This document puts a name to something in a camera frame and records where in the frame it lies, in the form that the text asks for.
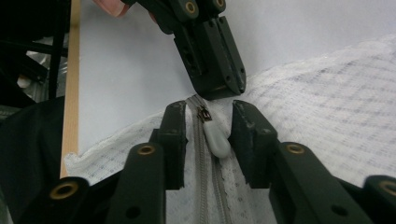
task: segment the finger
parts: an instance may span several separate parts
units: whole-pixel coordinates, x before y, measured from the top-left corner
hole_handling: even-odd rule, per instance
[[[93,0],[93,2],[114,17],[124,15],[129,9],[129,6],[122,3],[121,0]]]

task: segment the black pants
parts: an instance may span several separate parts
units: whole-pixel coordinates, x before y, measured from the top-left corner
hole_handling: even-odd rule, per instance
[[[59,179],[64,98],[24,108],[0,127],[0,186],[18,222],[46,185]]]

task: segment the zipper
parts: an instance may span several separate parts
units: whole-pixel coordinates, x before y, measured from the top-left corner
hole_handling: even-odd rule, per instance
[[[186,100],[192,113],[192,122],[194,128],[194,146],[195,146],[195,162],[198,167],[199,174],[197,176],[197,183],[200,187],[197,190],[198,195],[198,207],[199,216],[197,218],[197,223],[208,223],[208,207],[207,207],[207,168],[211,169],[212,173],[212,183],[215,192],[216,205],[218,206],[219,216],[221,223],[231,224],[230,211],[227,206],[226,195],[224,184],[222,182],[221,166],[219,163],[219,158],[215,157],[213,154],[210,155],[209,163],[207,164],[206,155],[209,153],[206,147],[207,137],[205,136],[204,124],[201,119],[203,114],[200,113],[205,110],[207,114],[204,116],[210,117],[210,113],[207,110],[205,101],[198,95],[193,95]]]

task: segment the zipper slider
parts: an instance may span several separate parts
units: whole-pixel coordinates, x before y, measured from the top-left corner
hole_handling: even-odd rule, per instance
[[[204,133],[210,151],[216,157],[224,159],[230,155],[231,145],[219,125],[212,119],[207,108],[203,105],[197,107],[198,118],[204,126]]]

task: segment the zipper pull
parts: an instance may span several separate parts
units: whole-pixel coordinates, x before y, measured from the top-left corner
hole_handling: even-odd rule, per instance
[[[203,105],[198,107],[198,118],[203,123],[206,141],[213,155],[220,159],[224,159],[230,155],[231,145],[227,137]]]

